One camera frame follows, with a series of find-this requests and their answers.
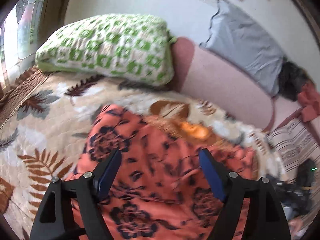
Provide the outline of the grey pillow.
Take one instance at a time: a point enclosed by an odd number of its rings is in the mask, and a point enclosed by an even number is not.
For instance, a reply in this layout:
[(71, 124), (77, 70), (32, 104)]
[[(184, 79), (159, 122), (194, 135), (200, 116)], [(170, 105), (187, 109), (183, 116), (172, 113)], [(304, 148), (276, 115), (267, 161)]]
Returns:
[(285, 53), (253, 18), (227, 0), (217, 0), (209, 38), (201, 47), (220, 55), (247, 73), (265, 92), (279, 92), (278, 76)]

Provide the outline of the beige leaf-print blanket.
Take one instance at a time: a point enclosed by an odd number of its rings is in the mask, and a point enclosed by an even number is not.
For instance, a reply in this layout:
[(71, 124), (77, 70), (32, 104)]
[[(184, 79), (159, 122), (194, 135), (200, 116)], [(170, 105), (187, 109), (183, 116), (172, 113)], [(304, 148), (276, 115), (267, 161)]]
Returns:
[(28, 239), (53, 177), (67, 180), (105, 106), (143, 116), (189, 142), (227, 142), (255, 151), (253, 177), (287, 175), (266, 134), (223, 109), (168, 91), (120, 89), (119, 81), (87, 74), (28, 74), (1, 110), (1, 214), (18, 239)]

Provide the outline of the dark fuzzy cloth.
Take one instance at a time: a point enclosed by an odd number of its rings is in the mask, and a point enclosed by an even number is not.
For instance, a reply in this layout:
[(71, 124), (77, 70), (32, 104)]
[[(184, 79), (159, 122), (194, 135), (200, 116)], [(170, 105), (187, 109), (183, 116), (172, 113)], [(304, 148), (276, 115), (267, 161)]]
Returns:
[(286, 61), (282, 64), (278, 75), (278, 94), (291, 101), (297, 101), (298, 94), (308, 81), (311, 79), (303, 68), (293, 62)]

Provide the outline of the orange floral garment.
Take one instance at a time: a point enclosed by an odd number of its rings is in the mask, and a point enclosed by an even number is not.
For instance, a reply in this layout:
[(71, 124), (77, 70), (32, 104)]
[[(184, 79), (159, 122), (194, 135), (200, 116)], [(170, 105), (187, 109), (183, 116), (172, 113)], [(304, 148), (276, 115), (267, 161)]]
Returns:
[(68, 179), (92, 171), (113, 149), (122, 162), (99, 209), (115, 239), (206, 239), (222, 203), (199, 165), (207, 148), (225, 167), (253, 177), (255, 151), (227, 142), (189, 142), (165, 133), (143, 116), (105, 106)]

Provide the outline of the red cloth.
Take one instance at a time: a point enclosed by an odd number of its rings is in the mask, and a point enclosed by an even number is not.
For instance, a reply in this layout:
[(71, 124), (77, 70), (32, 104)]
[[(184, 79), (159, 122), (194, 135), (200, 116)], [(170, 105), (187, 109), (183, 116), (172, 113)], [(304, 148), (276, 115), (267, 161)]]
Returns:
[(302, 86), (302, 91), (297, 96), (302, 107), (301, 116), (303, 122), (309, 122), (319, 116), (320, 94), (311, 81)]

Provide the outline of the green white patterned pillow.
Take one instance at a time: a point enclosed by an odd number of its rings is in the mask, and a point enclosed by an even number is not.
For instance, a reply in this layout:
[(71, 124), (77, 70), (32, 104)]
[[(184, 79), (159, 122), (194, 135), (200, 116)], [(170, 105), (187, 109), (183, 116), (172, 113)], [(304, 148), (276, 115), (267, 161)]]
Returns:
[(88, 72), (163, 86), (174, 77), (165, 20), (153, 15), (106, 14), (64, 25), (36, 51), (47, 72)]

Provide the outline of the pink bolster headboard cushion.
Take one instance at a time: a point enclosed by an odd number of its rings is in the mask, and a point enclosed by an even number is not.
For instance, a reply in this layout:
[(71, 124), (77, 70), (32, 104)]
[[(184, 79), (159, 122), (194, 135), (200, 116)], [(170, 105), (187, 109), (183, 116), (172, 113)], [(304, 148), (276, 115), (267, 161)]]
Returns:
[(272, 128), (272, 97), (238, 67), (185, 37), (171, 45), (171, 54), (175, 72), (169, 83), (172, 90), (209, 101), (256, 128)]

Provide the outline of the stained glass window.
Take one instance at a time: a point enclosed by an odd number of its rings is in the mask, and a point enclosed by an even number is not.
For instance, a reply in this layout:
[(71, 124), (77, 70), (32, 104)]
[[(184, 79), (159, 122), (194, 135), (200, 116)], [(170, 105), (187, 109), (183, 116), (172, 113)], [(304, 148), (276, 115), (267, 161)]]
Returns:
[(1, 25), (1, 87), (35, 64), (44, 0), (19, 0)]

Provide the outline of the striped beige cloth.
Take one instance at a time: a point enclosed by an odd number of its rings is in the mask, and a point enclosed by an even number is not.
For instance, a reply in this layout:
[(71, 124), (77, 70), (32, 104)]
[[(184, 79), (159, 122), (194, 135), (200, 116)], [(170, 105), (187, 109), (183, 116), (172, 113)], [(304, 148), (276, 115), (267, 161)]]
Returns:
[(287, 181), (294, 181), (298, 166), (307, 159), (319, 164), (319, 144), (299, 119), (275, 129), (268, 139), (282, 159)]

